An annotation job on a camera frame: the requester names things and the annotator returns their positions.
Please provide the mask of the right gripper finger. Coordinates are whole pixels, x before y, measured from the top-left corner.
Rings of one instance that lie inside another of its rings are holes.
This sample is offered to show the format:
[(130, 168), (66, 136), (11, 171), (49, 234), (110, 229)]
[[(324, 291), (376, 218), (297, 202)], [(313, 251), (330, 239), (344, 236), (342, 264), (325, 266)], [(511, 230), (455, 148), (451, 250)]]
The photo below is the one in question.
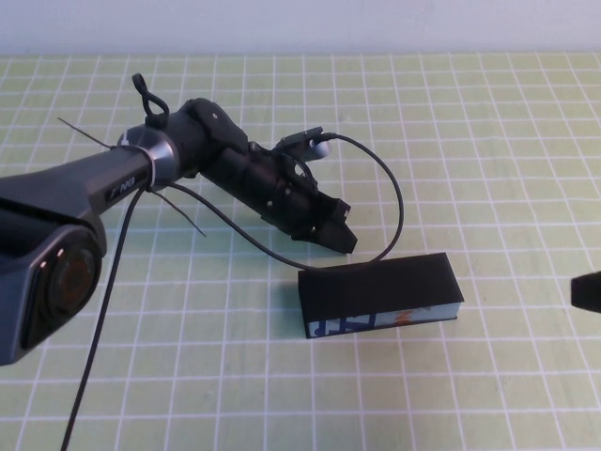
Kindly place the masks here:
[(571, 280), (571, 304), (581, 310), (601, 312), (601, 272), (590, 272)]

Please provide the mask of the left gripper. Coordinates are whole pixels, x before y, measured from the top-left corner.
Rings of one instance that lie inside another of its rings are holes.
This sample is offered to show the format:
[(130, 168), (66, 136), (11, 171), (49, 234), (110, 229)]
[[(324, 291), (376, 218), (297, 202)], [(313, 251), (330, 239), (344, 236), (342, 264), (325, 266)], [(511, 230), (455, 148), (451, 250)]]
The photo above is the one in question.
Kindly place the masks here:
[(262, 175), (260, 188), (261, 217), (293, 241), (313, 242), (339, 254), (354, 252), (358, 239), (346, 223), (350, 206), (341, 198), (273, 175)]

